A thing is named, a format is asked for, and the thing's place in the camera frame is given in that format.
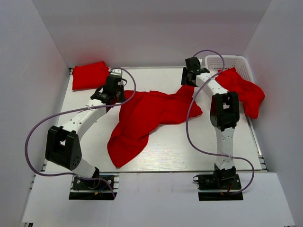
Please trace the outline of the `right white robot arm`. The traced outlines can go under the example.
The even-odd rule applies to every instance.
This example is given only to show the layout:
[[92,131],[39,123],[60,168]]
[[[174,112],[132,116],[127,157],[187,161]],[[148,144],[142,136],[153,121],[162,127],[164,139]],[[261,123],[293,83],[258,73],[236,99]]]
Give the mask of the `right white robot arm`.
[[210,122],[216,132],[217,155],[214,165],[214,184],[226,188],[236,175],[233,156],[233,135],[240,119],[239,100],[236,92],[223,88],[210,71],[201,67],[197,57],[185,59],[182,72],[182,85],[202,87],[211,100]]

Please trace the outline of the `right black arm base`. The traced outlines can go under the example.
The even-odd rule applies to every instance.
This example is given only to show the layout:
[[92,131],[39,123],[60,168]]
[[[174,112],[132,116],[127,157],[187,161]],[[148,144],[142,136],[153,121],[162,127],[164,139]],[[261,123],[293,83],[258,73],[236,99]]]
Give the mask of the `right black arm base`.
[[214,174],[196,175],[193,182],[197,183],[199,201],[242,201],[242,192],[233,194],[241,190],[239,175],[233,179],[219,182]]

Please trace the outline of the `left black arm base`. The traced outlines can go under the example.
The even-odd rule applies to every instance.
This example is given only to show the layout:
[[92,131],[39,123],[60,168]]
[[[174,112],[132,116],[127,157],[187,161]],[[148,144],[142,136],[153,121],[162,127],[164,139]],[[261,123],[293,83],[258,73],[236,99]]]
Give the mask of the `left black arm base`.
[[71,188],[69,193],[69,200],[83,200],[83,201],[113,201],[113,196],[109,184],[117,195],[119,186],[119,174],[104,174],[100,175],[101,178],[107,181],[105,183],[102,180],[82,180],[75,176],[72,178]]

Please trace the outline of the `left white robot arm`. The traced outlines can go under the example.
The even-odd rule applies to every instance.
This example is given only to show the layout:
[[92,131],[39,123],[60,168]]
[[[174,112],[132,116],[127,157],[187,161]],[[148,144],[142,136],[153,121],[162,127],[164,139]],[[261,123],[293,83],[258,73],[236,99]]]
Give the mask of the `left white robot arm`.
[[91,189],[99,186],[99,169],[82,157],[80,140],[99,118],[126,100],[124,82],[122,71],[112,70],[106,84],[96,89],[83,111],[61,126],[52,126],[47,133],[46,160],[84,177],[85,185]]

